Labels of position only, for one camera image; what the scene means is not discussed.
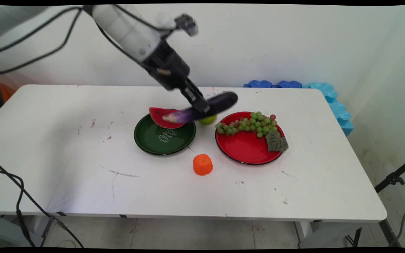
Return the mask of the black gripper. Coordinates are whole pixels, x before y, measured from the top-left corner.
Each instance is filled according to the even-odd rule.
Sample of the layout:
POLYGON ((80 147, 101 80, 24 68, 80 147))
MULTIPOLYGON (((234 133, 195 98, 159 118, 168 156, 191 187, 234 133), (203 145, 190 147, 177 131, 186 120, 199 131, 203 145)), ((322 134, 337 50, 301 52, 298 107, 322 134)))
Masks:
POLYGON ((190 67, 168 44, 162 39, 155 50, 142 61, 147 67, 148 74, 162 85, 167 91, 179 89, 193 108, 201 113, 207 113, 210 106, 199 88, 188 79, 190 67))

